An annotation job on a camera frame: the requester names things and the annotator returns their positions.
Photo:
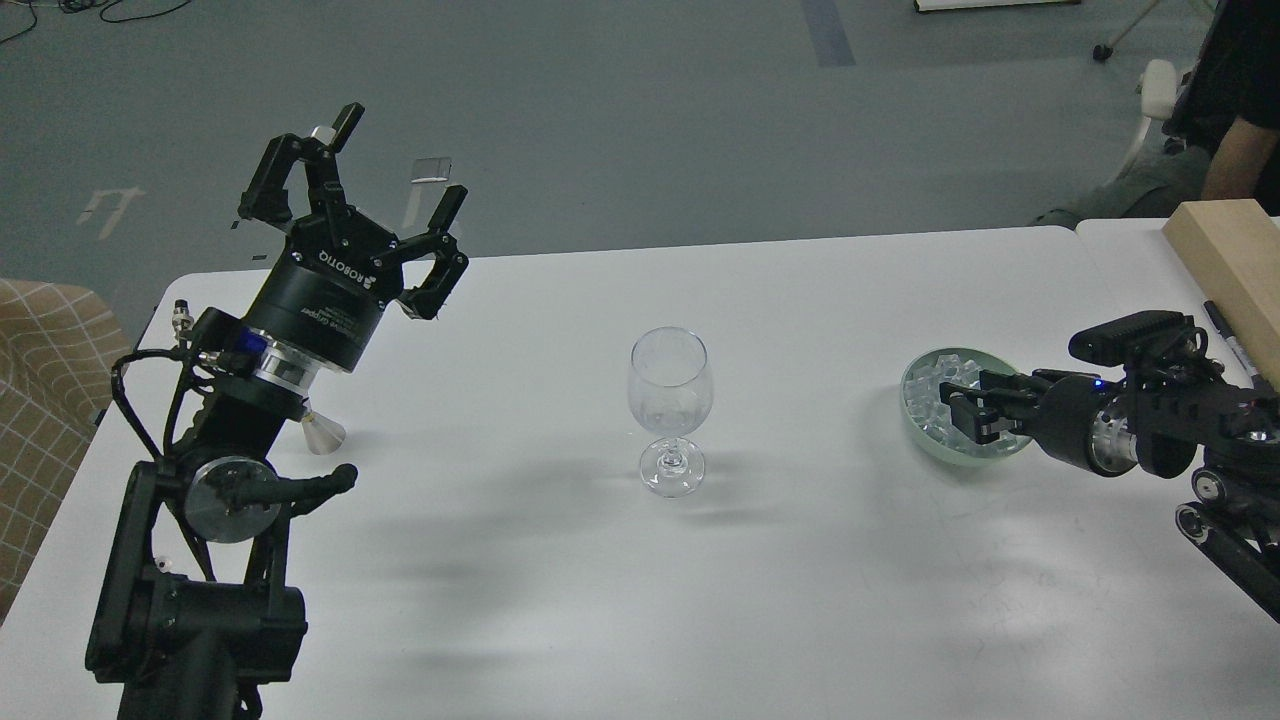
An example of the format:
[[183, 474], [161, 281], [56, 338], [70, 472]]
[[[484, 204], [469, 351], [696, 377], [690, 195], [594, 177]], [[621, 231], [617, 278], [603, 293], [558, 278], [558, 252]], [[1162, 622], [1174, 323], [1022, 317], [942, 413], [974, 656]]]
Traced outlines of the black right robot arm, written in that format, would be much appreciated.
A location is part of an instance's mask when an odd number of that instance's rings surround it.
[[1277, 395], [1228, 383], [1189, 315], [1146, 310], [1076, 332], [1069, 354], [1123, 369], [1120, 380], [1082, 372], [983, 370], [974, 387], [945, 382], [940, 400], [970, 441], [1002, 433], [1101, 477], [1139, 468], [1190, 473], [1194, 500], [1180, 533], [1268, 616], [1279, 615]]

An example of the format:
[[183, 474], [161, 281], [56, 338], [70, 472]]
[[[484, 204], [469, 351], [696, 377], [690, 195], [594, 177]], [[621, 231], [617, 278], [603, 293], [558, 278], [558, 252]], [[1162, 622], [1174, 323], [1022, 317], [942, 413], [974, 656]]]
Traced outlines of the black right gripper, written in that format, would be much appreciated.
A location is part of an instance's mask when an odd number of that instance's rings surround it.
[[1123, 386], [1057, 369], [1030, 374], [983, 369], [965, 392], [946, 392], [951, 424], [979, 446], [1030, 438], [1050, 457], [1101, 477], [1137, 466]]

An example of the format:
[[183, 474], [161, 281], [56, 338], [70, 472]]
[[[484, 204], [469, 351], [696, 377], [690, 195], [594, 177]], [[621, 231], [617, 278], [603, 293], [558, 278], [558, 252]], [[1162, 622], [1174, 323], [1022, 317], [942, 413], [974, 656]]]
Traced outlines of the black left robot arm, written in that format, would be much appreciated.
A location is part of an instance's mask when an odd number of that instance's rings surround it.
[[282, 475], [269, 452], [312, 418], [315, 375], [349, 373], [392, 304], [431, 320], [468, 266], [445, 188], [428, 229], [402, 240], [346, 197], [338, 156], [364, 114], [273, 138], [238, 217], [282, 231], [282, 255], [242, 316], [172, 313], [174, 343], [115, 360], [111, 397], [147, 457], [131, 470], [84, 653], [122, 687], [122, 719], [259, 719], [308, 629], [287, 583], [291, 525], [351, 491], [342, 464]]

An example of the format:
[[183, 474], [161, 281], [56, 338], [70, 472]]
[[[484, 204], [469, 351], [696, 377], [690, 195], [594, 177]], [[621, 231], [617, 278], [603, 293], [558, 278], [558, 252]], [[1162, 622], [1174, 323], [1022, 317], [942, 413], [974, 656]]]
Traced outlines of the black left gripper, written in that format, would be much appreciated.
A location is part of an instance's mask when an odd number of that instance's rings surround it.
[[[448, 186], [428, 231], [407, 240], [396, 241], [365, 217], [332, 232], [353, 215], [337, 155], [364, 114], [362, 104], [349, 102], [333, 126], [307, 137], [271, 138], [238, 204], [241, 220], [287, 231], [285, 249], [244, 314], [246, 325], [343, 372], [356, 368], [390, 301], [412, 319], [433, 320], [468, 268], [451, 233], [468, 195], [462, 184]], [[287, 184], [298, 164], [306, 170], [314, 217], [294, 220]], [[424, 258], [431, 260], [430, 272], [407, 288], [403, 265]]]

